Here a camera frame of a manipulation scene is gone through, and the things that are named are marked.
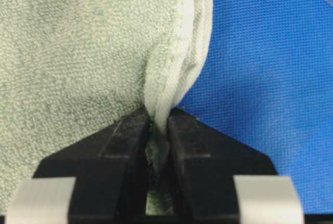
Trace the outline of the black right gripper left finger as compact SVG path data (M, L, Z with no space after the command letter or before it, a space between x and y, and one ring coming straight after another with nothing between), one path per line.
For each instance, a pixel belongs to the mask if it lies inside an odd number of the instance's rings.
M41 160L6 223L116 223L143 214L150 118L141 108Z

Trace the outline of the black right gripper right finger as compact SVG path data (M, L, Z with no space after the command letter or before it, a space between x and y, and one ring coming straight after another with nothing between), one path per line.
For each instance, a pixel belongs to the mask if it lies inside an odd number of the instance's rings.
M291 178L267 155L177 108L168 135L183 223L303 223Z

